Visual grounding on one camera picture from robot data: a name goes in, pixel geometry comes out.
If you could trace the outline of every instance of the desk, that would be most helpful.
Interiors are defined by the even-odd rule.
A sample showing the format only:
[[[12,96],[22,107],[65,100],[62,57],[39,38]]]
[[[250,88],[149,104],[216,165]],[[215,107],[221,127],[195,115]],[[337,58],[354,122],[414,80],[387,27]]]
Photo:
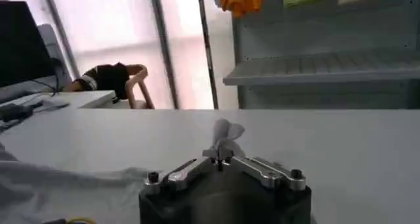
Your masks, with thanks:
[[[418,223],[420,111],[112,110],[46,112],[0,135],[22,161],[74,171],[168,169],[242,124],[245,153],[300,168],[318,223]]]

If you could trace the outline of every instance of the screw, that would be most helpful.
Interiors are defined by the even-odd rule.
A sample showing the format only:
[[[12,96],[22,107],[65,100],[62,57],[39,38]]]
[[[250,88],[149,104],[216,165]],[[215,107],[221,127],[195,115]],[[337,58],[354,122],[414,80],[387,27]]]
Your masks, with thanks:
[[[159,181],[159,173],[158,172],[150,172],[147,174],[147,178],[151,183],[157,183]]]
[[[294,179],[302,179],[302,171],[299,169],[292,169],[291,176]]]

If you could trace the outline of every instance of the wooden chair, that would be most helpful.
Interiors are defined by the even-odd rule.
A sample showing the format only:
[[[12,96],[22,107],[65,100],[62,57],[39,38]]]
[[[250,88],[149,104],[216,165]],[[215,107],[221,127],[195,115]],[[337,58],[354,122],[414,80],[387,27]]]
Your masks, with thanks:
[[[146,84],[144,83],[144,79],[148,76],[147,68],[142,64],[134,64],[128,65],[127,71],[129,76],[131,77],[127,82],[125,82],[125,90],[127,92],[127,98],[129,102],[129,106],[131,109],[139,109],[139,108],[146,108],[146,109],[154,109],[155,106],[153,104],[152,98],[150,97],[149,90],[147,89]],[[140,101],[136,101],[134,96],[134,86],[138,85],[140,90],[144,96],[144,100],[146,104],[142,104]]]

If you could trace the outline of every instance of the yellow cable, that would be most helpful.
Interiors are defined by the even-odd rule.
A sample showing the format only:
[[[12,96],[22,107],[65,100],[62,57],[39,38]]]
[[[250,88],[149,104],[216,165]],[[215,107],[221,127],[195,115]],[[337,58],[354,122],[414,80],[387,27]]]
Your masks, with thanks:
[[[67,224],[76,224],[78,222],[84,222],[86,224],[96,224],[96,222],[93,221],[92,219],[85,218],[85,217],[73,218],[73,219],[67,221]]]

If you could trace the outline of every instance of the frosted glass window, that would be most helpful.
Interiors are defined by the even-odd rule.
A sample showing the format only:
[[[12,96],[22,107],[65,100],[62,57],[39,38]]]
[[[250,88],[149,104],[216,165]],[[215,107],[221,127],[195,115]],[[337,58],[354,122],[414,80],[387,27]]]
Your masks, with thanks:
[[[156,108],[173,108],[151,0],[54,2],[81,74],[99,64],[144,64]]]

